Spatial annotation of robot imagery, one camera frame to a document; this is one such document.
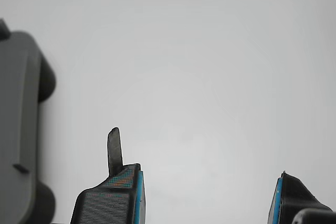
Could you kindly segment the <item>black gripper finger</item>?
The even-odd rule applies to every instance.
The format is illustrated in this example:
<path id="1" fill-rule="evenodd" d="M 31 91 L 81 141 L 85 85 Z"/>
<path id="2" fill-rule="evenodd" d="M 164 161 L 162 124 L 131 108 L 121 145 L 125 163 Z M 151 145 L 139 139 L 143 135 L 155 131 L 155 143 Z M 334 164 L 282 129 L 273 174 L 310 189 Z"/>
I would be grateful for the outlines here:
<path id="1" fill-rule="evenodd" d="M 333 223 L 333 210 L 322 204 L 298 178 L 278 178 L 268 214 L 269 224 Z"/>
<path id="2" fill-rule="evenodd" d="M 139 163 L 123 165 L 117 127 L 108 134 L 107 151 L 109 176 L 78 195 L 71 223 L 145 224 L 144 174 Z"/>

